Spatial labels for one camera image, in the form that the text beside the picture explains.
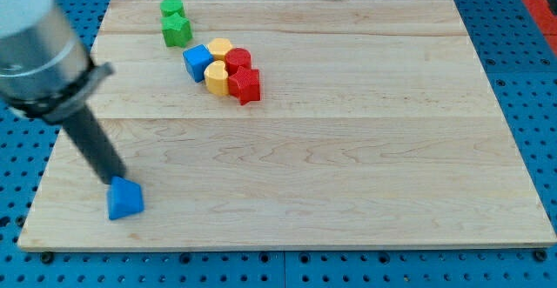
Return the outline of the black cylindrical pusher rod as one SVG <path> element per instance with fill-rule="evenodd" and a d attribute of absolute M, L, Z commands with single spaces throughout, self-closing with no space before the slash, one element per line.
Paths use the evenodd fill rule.
<path fill-rule="evenodd" d="M 67 117 L 62 126 L 104 184 L 125 176 L 124 161 L 87 105 Z"/>

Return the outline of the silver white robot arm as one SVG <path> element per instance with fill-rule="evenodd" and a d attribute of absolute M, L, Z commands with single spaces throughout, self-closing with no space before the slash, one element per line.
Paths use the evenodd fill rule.
<path fill-rule="evenodd" d="M 110 64 L 95 64 L 56 0 L 1 0 L 1 98 L 16 113 L 60 124 L 105 184 L 123 160 L 86 104 Z"/>

